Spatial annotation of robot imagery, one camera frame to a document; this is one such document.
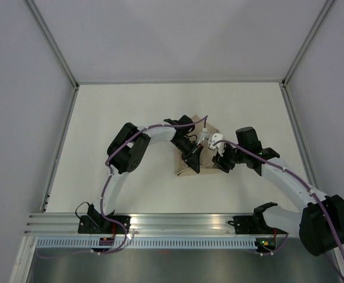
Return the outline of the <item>beige cloth napkin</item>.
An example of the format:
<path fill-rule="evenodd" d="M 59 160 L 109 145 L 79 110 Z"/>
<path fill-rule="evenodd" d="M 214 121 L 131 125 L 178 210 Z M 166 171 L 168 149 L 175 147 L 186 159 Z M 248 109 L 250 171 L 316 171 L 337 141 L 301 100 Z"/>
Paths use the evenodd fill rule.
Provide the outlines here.
<path fill-rule="evenodd" d="M 178 133 L 182 132 L 182 135 L 174 151 L 175 175 L 185 177 L 198 173 L 217 173 L 219 170 L 214 167 L 212 158 L 216 155 L 218 148 L 213 147 L 211 142 L 220 137 L 219 130 L 197 115 L 193 117 L 184 115 L 178 123 L 194 123 L 194 125 L 177 130 Z"/>

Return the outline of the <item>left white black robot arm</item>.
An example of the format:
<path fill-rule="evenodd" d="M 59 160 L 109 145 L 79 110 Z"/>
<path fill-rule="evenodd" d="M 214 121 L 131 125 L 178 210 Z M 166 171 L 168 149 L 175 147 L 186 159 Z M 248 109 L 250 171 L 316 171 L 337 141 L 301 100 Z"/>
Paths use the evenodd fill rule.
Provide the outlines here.
<path fill-rule="evenodd" d="M 182 161 L 194 172 L 200 173 L 200 154 L 203 146 L 189 139 L 195 125 L 206 125 L 207 117 L 196 122 L 186 115 L 179 120 L 165 119 L 159 124 L 137 127 L 123 125 L 107 149 L 109 177 L 99 198 L 88 205 L 85 215 L 79 217 L 79 234 L 127 234 L 130 216 L 115 216 L 115 203 L 128 177 L 140 165 L 147 148 L 159 142 L 171 142 L 181 153 Z"/>

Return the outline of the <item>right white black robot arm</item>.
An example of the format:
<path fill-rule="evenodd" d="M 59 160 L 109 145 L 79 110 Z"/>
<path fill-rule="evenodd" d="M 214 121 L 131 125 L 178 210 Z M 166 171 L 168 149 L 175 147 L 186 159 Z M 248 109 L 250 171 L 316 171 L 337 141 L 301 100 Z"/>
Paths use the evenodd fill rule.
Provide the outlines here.
<path fill-rule="evenodd" d="M 344 244 L 344 199 L 329 196 L 305 181 L 271 147 L 264 148 L 252 127 L 236 130 L 237 142 L 211 137 L 214 165 L 229 173 L 244 164 L 277 187 L 298 209 L 286 210 L 275 202 L 256 207 L 252 225 L 260 233 L 277 229 L 298 236 L 306 250 L 319 256 Z"/>

